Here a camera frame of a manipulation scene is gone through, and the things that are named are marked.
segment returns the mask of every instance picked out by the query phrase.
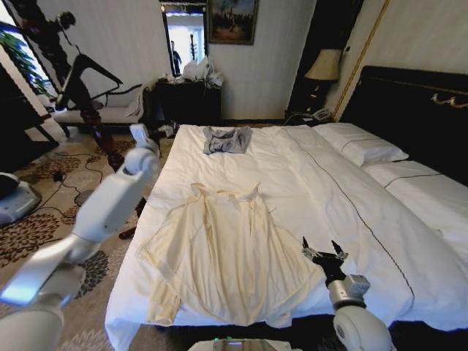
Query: black headboard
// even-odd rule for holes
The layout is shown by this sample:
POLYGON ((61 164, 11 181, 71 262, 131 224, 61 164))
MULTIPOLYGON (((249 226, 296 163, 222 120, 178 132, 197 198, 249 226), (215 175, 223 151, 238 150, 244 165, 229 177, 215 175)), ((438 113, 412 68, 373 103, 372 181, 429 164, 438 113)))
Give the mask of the black headboard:
POLYGON ((366 66, 340 122, 468 185, 468 75, 366 66))

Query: picture frame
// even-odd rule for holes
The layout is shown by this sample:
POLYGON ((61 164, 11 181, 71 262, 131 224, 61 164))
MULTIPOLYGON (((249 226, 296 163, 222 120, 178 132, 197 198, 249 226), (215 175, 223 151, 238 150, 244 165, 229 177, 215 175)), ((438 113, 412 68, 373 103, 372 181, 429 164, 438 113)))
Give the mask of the picture frame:
POLYGON ((208 42, 253 45, 259 0, 208 0, 208 42))

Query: white bedsheet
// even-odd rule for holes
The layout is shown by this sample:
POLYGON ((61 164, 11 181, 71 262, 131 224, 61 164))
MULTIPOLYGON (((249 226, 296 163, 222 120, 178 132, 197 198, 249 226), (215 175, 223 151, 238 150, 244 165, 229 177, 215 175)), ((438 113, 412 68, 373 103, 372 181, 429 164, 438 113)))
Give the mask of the white bedsheet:
MULTIPOLYGON (((350 254, 343 271, 367 277, 371 288, 366 304, 388 325, 394 320, 422 320, 444 330, 468 327, 468 267, 313 129, 254 129, 245 154, 205 155, 203 142, 201 127, 180 128, 140 217, 107 306, 105 326, 117 350, 125 350, 140 324, 146 323, 152 285, 160 279, 135 253, 197 182, 242 192, 259 181, 273 220, 298 243, 305 236, 315 249, 332 252, 335 240, 350 254)), ((295 317, 333 312, 324 280, 293 312, 295 317)), ((174 322, 219 324, 186 306, 174 322)))

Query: pillow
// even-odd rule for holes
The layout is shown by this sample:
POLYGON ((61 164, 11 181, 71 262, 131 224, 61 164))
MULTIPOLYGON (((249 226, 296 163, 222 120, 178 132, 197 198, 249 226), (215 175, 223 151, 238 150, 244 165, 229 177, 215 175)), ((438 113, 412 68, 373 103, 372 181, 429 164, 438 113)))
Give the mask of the pillow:
POLYGON ((359 167, 364 164, 392 162, 408 158, 408 154, 400 148, 353 124, 321 124, 315 126, 314 130, 338 152, 359 167))
POLYGON ((415 161, 364 169, 468 262, 468 188, 415 161))

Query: gray shirt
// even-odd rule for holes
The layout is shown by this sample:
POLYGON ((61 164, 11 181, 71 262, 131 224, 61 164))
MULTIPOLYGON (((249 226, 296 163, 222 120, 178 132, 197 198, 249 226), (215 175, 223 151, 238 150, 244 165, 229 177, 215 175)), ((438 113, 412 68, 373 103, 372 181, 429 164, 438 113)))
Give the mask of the gray shirt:
POLYGON ((203 128, 206 136, 203 153, 230 152, 232 154, 243 154, 249 146, 252 130, 250 127, 234 128, 231 130, 203 128))

